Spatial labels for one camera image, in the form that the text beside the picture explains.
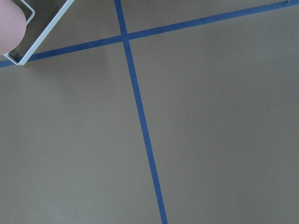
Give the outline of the pink cup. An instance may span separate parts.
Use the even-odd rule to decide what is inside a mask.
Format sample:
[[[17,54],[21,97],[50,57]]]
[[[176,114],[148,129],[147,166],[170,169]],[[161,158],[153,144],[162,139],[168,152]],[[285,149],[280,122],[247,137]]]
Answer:
[[[0,1],[0,53],[14,50],[24,38],[26,17],[11,0]]]

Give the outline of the white metal frame rack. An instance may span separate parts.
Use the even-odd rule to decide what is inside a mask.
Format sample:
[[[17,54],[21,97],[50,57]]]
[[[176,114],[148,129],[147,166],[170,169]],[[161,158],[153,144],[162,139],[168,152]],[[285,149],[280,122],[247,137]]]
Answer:
[[[5,56],[11,63],[23,66],[55,27],[74,0],[14,0],[26,18],[22,41]]]

